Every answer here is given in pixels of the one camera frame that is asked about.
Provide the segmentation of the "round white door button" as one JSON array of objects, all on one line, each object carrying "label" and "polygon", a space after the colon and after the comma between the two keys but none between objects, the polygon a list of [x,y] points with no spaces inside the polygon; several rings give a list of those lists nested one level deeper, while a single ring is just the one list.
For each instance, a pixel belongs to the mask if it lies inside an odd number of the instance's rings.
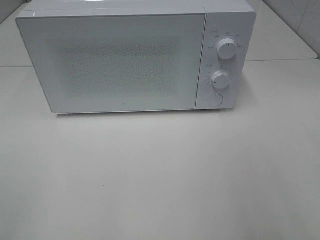
[{"label": "round white door button", "polygon": [[223,101],[224,97],[220,94],[213,94],[207,100],[208,104],[214,107],[220,106]]}]

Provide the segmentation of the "white microwave oven body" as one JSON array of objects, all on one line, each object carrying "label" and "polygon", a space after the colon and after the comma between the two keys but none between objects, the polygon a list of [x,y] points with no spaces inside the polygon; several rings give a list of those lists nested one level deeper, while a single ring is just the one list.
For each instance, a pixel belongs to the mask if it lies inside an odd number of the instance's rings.
[{"label": "white microwave oven body", "polygon": [[[33,0],[16,17],[15,21],[17,24],[18,18],[195,14],[203,14],[205,22],[195,108],[186,110],[231,109],[237,98],[239,81],[242,76],[256,20],[256,12],[244,0]],[[228,60],[221,59],[217,54],[217,42],[223,38],[232,38],[237,43],[236,55]],[[211,76],[217,71],[226,71],[229,74],[230,82],[228,87],[224,89],[213,87]],[[223,103],[220,106],[208,104],[208,99],[213,94],[223,96]],[[120,111],[107,113],[186,110]]]}]

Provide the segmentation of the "white microwave door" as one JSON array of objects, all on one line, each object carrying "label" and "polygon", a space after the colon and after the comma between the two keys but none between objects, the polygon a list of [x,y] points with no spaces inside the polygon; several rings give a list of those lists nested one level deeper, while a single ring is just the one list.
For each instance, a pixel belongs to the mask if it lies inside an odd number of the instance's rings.
[{"label": "white microwave door", "polygon": [[55,114],[192,110],[204,14],[18,18]]}]

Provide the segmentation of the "white microwave knob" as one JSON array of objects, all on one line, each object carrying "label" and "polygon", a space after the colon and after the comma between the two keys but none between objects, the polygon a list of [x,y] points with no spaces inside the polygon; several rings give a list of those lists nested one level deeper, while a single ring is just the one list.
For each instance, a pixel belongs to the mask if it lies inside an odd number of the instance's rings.
[{"label": "white microwave knob", "polygon": [[222,38],[216,44],[216,51],[222,60],[232,59],[237,53],[237,42],[230,37]]},{"label": "white microwave knob", "polygon": [[217,71],[211,76],[211,83],[215,89],[225,89],[230,84],[230,76],[224,70]]}]

